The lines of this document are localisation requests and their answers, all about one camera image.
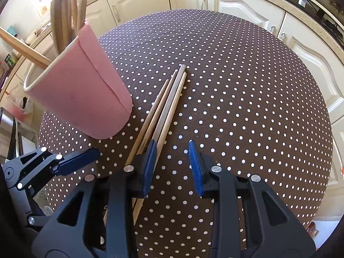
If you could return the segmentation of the brown polka dot tablecloth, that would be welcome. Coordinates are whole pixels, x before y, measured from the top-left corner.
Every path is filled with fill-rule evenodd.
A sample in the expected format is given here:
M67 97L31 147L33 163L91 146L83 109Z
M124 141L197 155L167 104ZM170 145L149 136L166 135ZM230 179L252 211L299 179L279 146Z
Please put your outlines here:
M194 189L188 143L240 177L259 175L302 225L315 217L332 160L326 103L310 71L259 26L214 11L175 10L129 21L99 39L133 98L122 131L94 140L46 112L40 143L55 153L97 147L98 162L46 185L56 210L87 174L122 168L165 81L187 78L135 234L140 257L207 257L213 201Z

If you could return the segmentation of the pink cylindrical utensil cup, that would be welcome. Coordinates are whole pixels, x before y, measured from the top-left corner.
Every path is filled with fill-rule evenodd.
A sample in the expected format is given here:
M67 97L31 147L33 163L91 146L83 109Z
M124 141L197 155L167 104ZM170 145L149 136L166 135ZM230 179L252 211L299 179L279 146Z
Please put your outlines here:
M94 139L108 139L128 122L132 97L89 25L51 65L33 65L27 95Z

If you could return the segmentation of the cream kitchen base cabinets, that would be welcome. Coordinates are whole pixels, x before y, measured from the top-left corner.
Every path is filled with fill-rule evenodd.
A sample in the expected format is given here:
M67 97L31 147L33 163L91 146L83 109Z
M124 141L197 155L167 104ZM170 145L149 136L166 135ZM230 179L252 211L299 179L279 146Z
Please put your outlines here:
M312 73L327 105L333 133L329 181L316 219L343 215L343 49L315 19L287 0L89 0L86 20L103 35L116 26L169 9L227 13L262 27L284 42Z

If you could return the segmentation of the long wooden chopstick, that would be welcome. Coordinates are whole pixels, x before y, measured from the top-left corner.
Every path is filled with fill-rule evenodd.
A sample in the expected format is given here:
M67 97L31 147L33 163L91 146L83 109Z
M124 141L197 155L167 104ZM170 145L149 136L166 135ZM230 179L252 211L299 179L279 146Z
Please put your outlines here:
M186 77L185 65L181 65L179 71L175 72L168 82L163 95L159 97L160 101L156 110L150 112L153 117L138 148L140 154L145 151L149 153L144 171L143 197L147 197L151 190L155 167L169 132Z

